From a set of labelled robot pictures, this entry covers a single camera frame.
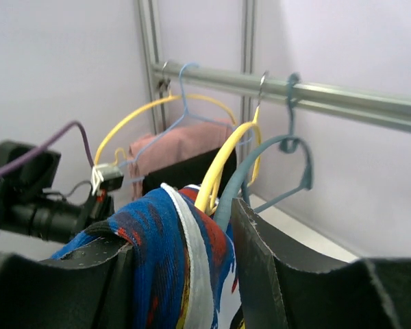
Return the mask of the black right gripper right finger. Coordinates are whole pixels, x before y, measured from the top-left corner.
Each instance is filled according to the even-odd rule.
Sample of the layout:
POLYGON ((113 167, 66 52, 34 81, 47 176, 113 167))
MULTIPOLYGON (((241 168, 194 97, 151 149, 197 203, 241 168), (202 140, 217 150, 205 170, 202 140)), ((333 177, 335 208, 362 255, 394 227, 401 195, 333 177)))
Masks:
POLYGON ((231 220, 248 328, 411 328, 411 258, 336 260, 241 199, 231 220))

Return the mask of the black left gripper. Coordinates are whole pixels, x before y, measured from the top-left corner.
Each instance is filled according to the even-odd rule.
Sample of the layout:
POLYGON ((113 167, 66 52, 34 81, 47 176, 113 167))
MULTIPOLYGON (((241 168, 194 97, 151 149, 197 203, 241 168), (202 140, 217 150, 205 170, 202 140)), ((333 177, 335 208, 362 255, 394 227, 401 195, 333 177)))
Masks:
POLYGON ((94 195, 89 194, 75 224, 75 232, 87 228, 89 225, 103 221, 114 213, 114 199, 106 190, 100 190, 94 195))

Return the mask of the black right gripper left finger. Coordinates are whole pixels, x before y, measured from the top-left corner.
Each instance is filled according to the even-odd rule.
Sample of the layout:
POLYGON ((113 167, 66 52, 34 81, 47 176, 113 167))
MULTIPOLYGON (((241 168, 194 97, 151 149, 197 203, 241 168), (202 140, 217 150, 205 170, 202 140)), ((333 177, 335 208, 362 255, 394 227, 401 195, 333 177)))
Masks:
POLYGON ((116 236, 58 260, 0 252, 0 328, 131 328, 132 265, 116 236))

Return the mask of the blue red white patterned trousers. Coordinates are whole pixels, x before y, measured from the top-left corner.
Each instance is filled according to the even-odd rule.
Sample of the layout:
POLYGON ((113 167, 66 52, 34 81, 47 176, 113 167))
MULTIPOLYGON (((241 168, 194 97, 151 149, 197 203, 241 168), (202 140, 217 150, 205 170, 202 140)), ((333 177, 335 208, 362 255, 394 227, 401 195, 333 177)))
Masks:
POLYGON ((103 236, 132 246, 132 328, 243 328, 232 233, 168 184, 91 224, 53 257, 103 236))

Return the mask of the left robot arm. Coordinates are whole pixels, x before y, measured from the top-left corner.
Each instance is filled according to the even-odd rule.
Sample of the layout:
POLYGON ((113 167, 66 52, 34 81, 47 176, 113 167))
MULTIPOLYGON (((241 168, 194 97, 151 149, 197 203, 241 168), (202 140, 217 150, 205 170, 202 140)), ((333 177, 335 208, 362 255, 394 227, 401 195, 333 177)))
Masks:
POLYGON ((114 200, 105 193, 72 204, 64 193, 51 191, 60 159, 60 153, 44 151, 0 178, 0 231, 67 243, 114 213, 114 200))

